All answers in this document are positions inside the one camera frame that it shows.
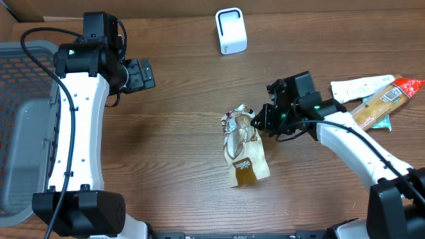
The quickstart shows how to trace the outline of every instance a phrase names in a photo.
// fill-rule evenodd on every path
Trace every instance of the table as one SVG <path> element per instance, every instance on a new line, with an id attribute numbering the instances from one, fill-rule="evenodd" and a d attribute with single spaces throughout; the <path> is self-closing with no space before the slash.
<path id="1" fill-rule="evenodd" d="M 245 103 L 258 112 L 266 85 L 310 70 L 324 99 L 330 81 L 378 74 L 425 79 L 425 10 L 247 15 L 246 52 L 222 56 L 214 17 L 126 19 L 128 58 L 148 58 L 156 88 L 106 108 L 102 169 L 107 191 L 156 231 L 294 232 L 365 218 L 360 179 L 309 135 L 263 139 L 271 177 L 229 187 L 222 155 L 223 113 Z M 82 32 L 82 22 L 21 23 Z M 73 37 L 34 33 L 59 45 Z M 425 90 L 391 114 L 393 131 L 369 133 L 392 154 L 425 167 Z M 347 105 L 353 109 L 359 102 Z M 41 238 L 37 217 L 0 229 L 3 238 Z"/>

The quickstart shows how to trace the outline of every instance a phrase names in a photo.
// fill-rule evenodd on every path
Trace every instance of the snack package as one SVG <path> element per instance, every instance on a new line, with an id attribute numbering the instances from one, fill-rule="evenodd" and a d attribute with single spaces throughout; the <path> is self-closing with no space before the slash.
<path id="1" fill-rule="evenodd" d="M 424 84 L 425 80 L 399 78 L 357 106 L 351 114 L 357 124 L 367 130 L 411 99 Z"/>
<path id="2" fill-rule="evenodd" d="M 384 75 L 364 77 L 355 80 L 331 82 L 332 95 L 339 103 L 371 96 L 380 89 L 394 82 L 401 75 Z"/>
<path id="3" fill-rule="evenodd" d="M 224 158 L 232 187 L 270 176 L 261 137 L 250 124 L 254 116 L 254 111 L 242 104 L 221 118 Z"/>
<path id="4" fill-rule="evenodd" d="M 362 99 L 362 102 L 366 102 L 370 97 L 368 96 Z M 380 128 L 388 128 L 390 131 L 392 130 L 390 115 L 386 115 L 382 120 L 378 121 L 376 124 L 372 125 L 371 129 L 380 129 Z"/>

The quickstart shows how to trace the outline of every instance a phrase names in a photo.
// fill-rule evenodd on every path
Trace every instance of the red wrapper end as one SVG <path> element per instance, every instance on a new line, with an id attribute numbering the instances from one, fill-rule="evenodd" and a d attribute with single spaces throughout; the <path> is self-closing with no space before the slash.
<path id="1" fill-rule="evenodd" d="M 425 80 L 411 80 L 407 78 L 399 78 L 395 80 L 392 84 L 398 86 L 408 97 L 411 98 L 425 84 Z"/>

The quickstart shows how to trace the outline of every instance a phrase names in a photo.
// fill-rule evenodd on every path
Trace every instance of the blue package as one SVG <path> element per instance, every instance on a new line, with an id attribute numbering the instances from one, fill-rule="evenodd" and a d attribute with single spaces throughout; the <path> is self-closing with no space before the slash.
<path id="1" fill-rule="evenodd" d="M 362 102 L 366 102 L 370 97 L 372 96 L 368 96 L 368 97 L 364 97 L 362 99 Z M 392 130 L 391 128 L 391 122 L 390 122 L 390 115 L 387 114 L 381 121 L 377 122 L 376 124 L 374 124 L 371 129 L 380 129 L 380 128 L 388 128 L 390 131 Z"/>

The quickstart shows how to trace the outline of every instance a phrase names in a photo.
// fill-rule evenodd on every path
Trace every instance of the basket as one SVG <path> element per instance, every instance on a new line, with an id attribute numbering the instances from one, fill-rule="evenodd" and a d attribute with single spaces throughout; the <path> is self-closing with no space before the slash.
<path id="1" fill-rule="evenodd" d="M 43 40 L 26 45 L 54 72 L 57 46 Z M 19 42 L 0 43 L 0 226 L 27 219 L 33 193 L 46 190 L 56 152 L 58 97 L 57 83 Z"/>

